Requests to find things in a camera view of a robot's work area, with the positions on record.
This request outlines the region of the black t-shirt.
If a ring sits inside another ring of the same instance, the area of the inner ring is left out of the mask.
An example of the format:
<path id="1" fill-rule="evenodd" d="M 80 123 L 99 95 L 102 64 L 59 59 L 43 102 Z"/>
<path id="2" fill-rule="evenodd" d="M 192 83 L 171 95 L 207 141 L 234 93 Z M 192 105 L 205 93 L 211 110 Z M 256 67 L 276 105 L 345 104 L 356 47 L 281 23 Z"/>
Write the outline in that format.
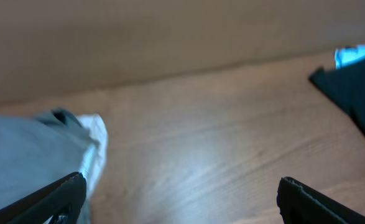
<path id="1" fill-rule="evenodd" d="M 320 67 L 308 79 L 345 112 L 365 136 L 365 59 L 335 70 Z"/>

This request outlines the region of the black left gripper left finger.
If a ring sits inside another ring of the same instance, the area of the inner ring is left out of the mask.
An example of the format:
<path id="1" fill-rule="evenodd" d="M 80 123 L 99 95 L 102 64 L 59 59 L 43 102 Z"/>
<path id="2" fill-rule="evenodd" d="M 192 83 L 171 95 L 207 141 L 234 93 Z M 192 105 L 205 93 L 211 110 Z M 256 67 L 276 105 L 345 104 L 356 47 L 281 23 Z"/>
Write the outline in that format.
<path id="1" fill-rule="evenodd" d="M 0 223 L 75 224 L 85 199 L 86 179 L 82 173 L 72 172 L 0 209 Z"/>

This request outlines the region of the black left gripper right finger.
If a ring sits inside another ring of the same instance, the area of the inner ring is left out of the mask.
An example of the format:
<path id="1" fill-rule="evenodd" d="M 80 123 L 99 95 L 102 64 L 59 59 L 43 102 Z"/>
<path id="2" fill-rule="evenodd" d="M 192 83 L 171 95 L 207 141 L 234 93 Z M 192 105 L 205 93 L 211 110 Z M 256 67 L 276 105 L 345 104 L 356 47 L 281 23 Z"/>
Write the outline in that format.
<path id="1" fill-rule="evenodd" d="M 291 177 L 279 182 L 277 206 L 285 224 L 365 224 L 365 216 Z"/>

